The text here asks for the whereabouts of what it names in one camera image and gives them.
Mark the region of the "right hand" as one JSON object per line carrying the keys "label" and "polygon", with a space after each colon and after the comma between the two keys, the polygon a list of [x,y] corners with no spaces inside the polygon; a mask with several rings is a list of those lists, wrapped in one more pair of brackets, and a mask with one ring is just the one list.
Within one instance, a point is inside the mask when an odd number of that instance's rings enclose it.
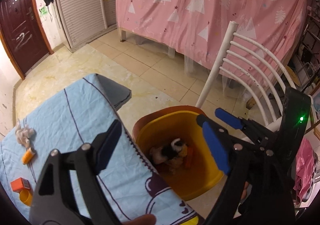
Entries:
{"label": "right hand", "polygon": [[244,200],[247,197],[247,189],[248,189],[249,183],[245,182],[244,190],[241,195],[241,200]]}

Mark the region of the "left hand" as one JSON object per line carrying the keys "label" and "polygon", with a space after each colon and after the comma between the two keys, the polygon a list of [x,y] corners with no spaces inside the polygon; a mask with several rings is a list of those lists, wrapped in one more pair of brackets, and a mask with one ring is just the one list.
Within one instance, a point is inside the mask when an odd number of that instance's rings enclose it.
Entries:
{"label": "left hand", "polygon": [[131,221],[123,222],[122,225],[155,225],[156,217],[152,214],[145,214]]}

